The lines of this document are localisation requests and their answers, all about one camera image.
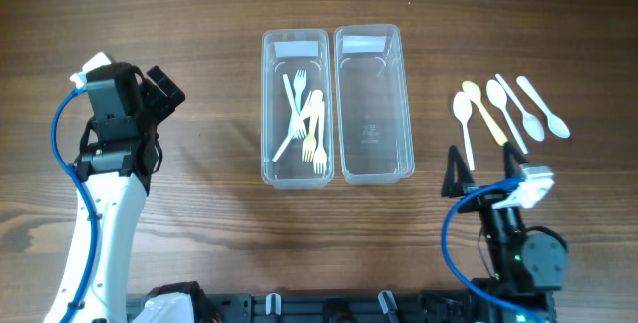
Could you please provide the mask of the white fork handle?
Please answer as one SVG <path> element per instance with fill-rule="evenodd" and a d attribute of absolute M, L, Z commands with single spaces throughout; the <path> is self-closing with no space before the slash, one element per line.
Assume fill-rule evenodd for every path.
<path fill-rule="evenodd" d="M 289 134 L 294 139 L 305 138 L 306 137 L 305 123 L 302 120 L 299 114 L 299 111 L 296 108 L 292 87 L 287 74 L 283 75 L 283 83 L 284 83 L 287 99 L 291 108 Z"/>

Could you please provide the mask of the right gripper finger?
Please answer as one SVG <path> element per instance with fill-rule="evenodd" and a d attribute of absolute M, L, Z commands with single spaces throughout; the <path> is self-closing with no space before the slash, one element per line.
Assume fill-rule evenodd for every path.
<path fill-rule="evenodd" d="M 455 145 L 449 146 L 441 197 L 462 197 L 474 188 L 475 182 L 458 148 Z"/>
<path fill-rule="evenodd" d="M 510 141 L 503 145 L 504 175 L 506 178 L 520 177 L 521 167 L 528 160 Z"/>

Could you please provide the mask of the yellow plastic spoon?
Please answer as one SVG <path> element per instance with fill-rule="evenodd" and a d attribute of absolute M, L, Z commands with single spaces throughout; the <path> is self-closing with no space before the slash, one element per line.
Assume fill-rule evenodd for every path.
<path fill-rule="evenodd" d="M 494 140 L 500 146 L 503 146 L 507 142 L 507 136 L 484 106 L 481 99 L 482 95 L 480 87 L 474 81 L 464 80 L 462 82 L 462 89 L 470 101 L 477 106 L 478 111 L 480 112 Z"/>

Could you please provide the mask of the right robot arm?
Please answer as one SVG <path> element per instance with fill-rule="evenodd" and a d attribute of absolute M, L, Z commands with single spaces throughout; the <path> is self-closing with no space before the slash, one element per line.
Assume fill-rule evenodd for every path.
<path fill-rule="evenodd" d="M 533 164 L 512 144 L 503 147 L 504 179 L 475 184 L 458 148 L 450 146 L 441 196 L 455 198 L 441 230 L 443 259 L 465 287 L 437 305 L 454 322 L 555 322 L 553 293 L 563 286 L 568 244 L 545 226 L 527 226 L 521 212 L 540 203 L 554 187 L 554 173 Z M 491 260 L 488 278 L 465 277 L 449 252 L 449 227 L 458 214 L 476 213 Z"/>

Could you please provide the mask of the translucent white spoon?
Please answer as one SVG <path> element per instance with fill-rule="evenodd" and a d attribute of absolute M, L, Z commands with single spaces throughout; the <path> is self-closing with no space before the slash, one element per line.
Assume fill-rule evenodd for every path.
<path fill-rule="evenodd" d="M 496 74 L 495 77 L 511 97 L 514 104 L 520 109 L 522 123 L 527 133 L 536 141 L 542 142 L 545 139 L 545 132 L 540 119 L 523 107 L 521 101 L 501 74 Z"/>

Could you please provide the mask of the yellow plastic fork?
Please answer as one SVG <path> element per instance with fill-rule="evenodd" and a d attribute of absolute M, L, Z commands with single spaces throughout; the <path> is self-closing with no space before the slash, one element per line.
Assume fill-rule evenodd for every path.
<path fill-rule="evenodd" d="M 315 138 L 315 130 L 319 119 L 319 108 L 323 102 L 323 92 L 314 90 L 310 93 L 307 105 L 303 109 L 304 116 L 309 118 L 308 133 L 303 140 L 302 159 L 305 162 L 312 162 L 317 140 Z"/>

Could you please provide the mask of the white fork diagonal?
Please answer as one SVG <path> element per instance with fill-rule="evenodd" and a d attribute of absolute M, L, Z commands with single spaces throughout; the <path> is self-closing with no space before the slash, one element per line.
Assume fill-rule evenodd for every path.
<path fill-rule="evenodd" d="M 325 102 L 322 101 L 319 104 L 318 110 L 318 144 L 314 153 L 313 167 L 314 172 L 319 175 L 324 175 L 327 166 L 327 154 L 324 148 L 324 133 L 325 133 Z"/>

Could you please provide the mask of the white fork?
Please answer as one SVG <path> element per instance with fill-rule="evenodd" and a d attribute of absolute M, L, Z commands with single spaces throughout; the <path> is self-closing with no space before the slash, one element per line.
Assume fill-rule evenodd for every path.
<path fill-rule="evenodd" d="M 304 121 L 305 119 L 308 119 L 308 117 L 305 117 L 305 116 L 304 116 L 304 111 L 303 111 L 303 109 L 304 109 L 304 108 L 305 108 L 305 106 L 307 105 L 307 100 L 306 100 L 306 103 L 304 104 L 303 108 L 301 109 L 301 113 L 300 113 L 301 118 L 303 119 L 303 121 Z M 272 159 L 274 162 L 277 162 L 277 161 L 280 159 L 280 157 L 281 157 L 281 156 L 282 156 L 282 154 L 285 152 L 285 150 L 287 149 L 288 145 L 290 144 L 290 142 L 291 142 L 293 139 L 294 139 L 294 138 L 292 138 L 292 137 L 291 137 L 291 135 L 289 134 L 289 128 L 288 128 L 287 136 L 284 138 L 284 140 L 283 140 L 282 144 L 279 146 L 279 148 L 277 149 L 277 151 L 276 151 L 276 152 L 275 152 L 275 154 L 274 154 L 274 157 L 273 157 L 273 159 Z"/>

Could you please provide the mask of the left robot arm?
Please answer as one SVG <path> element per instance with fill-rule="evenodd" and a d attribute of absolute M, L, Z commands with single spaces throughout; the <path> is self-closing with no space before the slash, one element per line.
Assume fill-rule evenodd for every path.
<path fill-rule="evenodd" d="M 68 105 L 82 94 L 93 110 L 72 162 L 59 160 L 78 208 L 48 322 L 124 322 L 133 238 L 160 170 L 158 126 L 184 102 L 183 90 L 158 66 L 85 64 L 71 77 Z"/>

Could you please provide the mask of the light blue plastic fork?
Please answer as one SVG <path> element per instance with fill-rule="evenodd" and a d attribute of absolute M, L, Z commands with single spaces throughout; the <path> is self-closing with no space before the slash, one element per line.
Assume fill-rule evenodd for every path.
<path fill-rule="evenodd" d="M 307 82 L 306 76 L 307 76 L 307 72 L 305 70 L 298 70 L 297 73 L 295 74 L 294 81 L 293 81 L 293 88 L 294 88 L 294 94 L 295 94 L 294 100 L 295 100 L 296 108 L 299 111 L 299 114 L 301 113 L 302 94 L 306 88 L 306 82 Z"/>

